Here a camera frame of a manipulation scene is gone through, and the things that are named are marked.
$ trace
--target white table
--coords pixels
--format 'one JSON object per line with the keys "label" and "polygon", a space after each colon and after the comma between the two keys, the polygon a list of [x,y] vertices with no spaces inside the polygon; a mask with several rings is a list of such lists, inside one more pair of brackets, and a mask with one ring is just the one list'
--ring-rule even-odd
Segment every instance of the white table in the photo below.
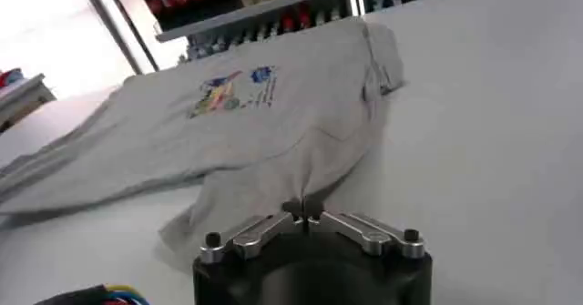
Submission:
{"label": "white table", "polygon": [[[395,31],[408,85],[329,206],[422,230],[434,304],[583,299],[581,12],[580,0],[424,0],[367,16]],[[123,282],[153,304],[192,304],[157,230],[198,190],[2,230],[0,303]]]}

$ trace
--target black object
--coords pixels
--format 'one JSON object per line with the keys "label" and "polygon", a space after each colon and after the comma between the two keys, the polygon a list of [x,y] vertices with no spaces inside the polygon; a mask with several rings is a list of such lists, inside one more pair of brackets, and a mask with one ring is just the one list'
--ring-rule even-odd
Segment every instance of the black object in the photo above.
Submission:
{"label": "black object", "polygon": [[63,293],[36,305],[103,305],[108,291],[103,285],[93,288]]}
{"label": "black object", "polygon": [[219,233],[209,233],[205,238],[207,246],[216,248],[220,246],[220,234]]}
{"label": "black object", "polygon": [[12,127],[12,126],[13,126],[13,124],[12,124],[12,122],[10,122],[10,120],[6,120],[5,122],[3,122],[0,125],[0,134],[6,132],[6,130],[10,129],[10,127]]}
{"label": "black object", "polygon": [[[312,207],[309,213],[317,210]],[[381,255],[369,255],[359,243],[339,232],[312,231],[312,225],[320,223],[314,216],[294,215],[296,219],[303,219],[301,231],[276,235],[252,259],[244,259],[236,249],[226,250],[224,256],[211,263],[201,254],[193,264],[195,303],[430,304],[433,264],[426,252],[407,258],[391,246]],[[403,235],[403,239],[421,241],[416,230],[408,229]]]}

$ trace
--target blue wire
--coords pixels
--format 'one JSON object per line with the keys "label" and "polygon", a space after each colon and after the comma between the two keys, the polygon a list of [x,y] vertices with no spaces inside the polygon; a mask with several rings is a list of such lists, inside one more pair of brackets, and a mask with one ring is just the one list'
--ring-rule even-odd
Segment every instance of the blue wire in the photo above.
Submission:
{"label": "blue wire", "polygon": [[109,292],[107,297],[112,300],[114,300],[115,298],[122,298],[124,300],[134,300],[134,302],[137,302],[138,305],[149,305],[149,303],[145,299],[139,297],[139,295],[133,292],[111,291]]}

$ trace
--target bolt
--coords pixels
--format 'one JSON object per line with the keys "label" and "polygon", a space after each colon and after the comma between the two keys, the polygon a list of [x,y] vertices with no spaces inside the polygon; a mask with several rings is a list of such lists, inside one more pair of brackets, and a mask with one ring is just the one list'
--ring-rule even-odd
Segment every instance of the bolt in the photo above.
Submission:
{"label": "bolt", "polygon": [[419,231],[416,229],[406,229],[404,231],[404,240],[407,242],[417,242],[419,240]]}
{"label": "bolt", "polygon": [[205,242],[209,248],[217,248],[220,246],[220,233],[208,233]]}

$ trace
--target cable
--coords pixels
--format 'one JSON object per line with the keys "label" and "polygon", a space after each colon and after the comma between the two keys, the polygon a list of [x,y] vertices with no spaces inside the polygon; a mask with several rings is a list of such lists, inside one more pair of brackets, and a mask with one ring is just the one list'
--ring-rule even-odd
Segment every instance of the cable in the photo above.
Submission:
{"label": "cable", "polygon": [[115,298],[121,298],[121,299],[124,299],[124,300],[134,301],[138,305],[149,305],[149,303],[145,299],[143,299],[139,295],[135,294],[134,292],[128,292],[128,291],[111,291],[111,292],[109,292],[109,294],[107,295],[107,297],[109,299],[111,299],[111,300],[114,300]]}
{"label": "cable", "polygon": [[126,292],[131,292],[131,293],[135,293],[136,295],[138,295],[139,297],[143,296],[134,288],[130,287],[129,285],[123,285],[123,284],[111,284],[111,285],[106,285],[106,289],[107,291],[126,291]]}

